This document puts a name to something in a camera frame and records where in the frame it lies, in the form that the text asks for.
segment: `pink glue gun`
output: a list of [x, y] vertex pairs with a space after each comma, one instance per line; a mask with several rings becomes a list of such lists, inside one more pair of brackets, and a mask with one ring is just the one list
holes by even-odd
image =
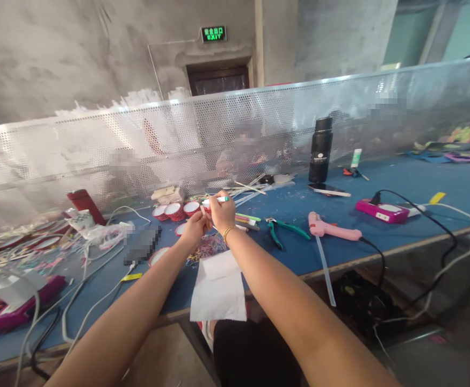
[[351, 241], [358, 241], [362, 237], [362, 232], [359, 230], [349, 230], [323, 222], [319, 215], [313, 211], [308, 214], [308, 224], [310, 225], [310, 234], [318, 237], [328, 234]]

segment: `green-handled pliers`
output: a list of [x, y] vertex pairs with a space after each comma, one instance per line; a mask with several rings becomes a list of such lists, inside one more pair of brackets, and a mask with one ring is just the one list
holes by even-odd
[[293, 231], [296, 234], [301, 235], [305, 239], [308, 239], [308, 240], [311, 239], [310, 235], [308, 235], [306, 232], [304, 232], [302, 229], [300, 229], [297, 226], [290, 225], [288, 223], [276, 220], [274, 218], [265, 218], [265, 220], [269, 224], [269, 229], [271, 230], [272, 240], [274, 241], [274, 243], [276, 244], [276, 246], [278, 246], [278, 248], [280, 250], [283, 250], [283, 245], [280, 243], [280, 241], [278, 240], [278, 237], [276, 236], [276, 231], [274, 230], [274, 225], [281, 226], [283, 228], [286, 228], [287, 230]]

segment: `black water bottle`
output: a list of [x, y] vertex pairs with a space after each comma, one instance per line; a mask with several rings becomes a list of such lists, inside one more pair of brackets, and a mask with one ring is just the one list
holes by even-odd
[[331, 141], [333, 140], [332, 121], [331, 117], [324, 117], [315, 122], [315, 132], [312, 136], [310, 173], [308, 174], [308, 180], [312, 183], [324, 183], [328, 176]]

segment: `metal table leg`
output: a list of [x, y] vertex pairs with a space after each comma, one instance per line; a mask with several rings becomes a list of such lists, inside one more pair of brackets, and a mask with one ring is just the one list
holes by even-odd
[[199, 326], [194, 322], [190, 322], [189, 317], [180, 318], [179, 326], [201, 359], [201, 362], [204, 364], [209, 375], [212, 377], [213, 383], [220, 387], [220, 380], [215, 371], [215, 365], [213, 364], [213, 354], [210, 351], [208, 343], [199, 329]]

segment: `yellow tag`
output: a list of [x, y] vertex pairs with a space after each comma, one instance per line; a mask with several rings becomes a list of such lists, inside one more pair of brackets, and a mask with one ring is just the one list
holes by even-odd
[[136, 273], [136, 274], [129, 274], [128, 276], [125, 276], [122, 278], [122, 281], [132, 281], [132, 280], [137, 280], [138, 278], [141, 278], [142, 273]]
[[436, 193], [435, 196], [430, 199], [430, 204], [437, 204], [437, 203], [439, 203], [439, 201], [440, 201], [443, 197], [445, 197], [445, 196], [446, 196], [446, 194], [445, 194], [444, 192], [438, 192], [438, 193]]

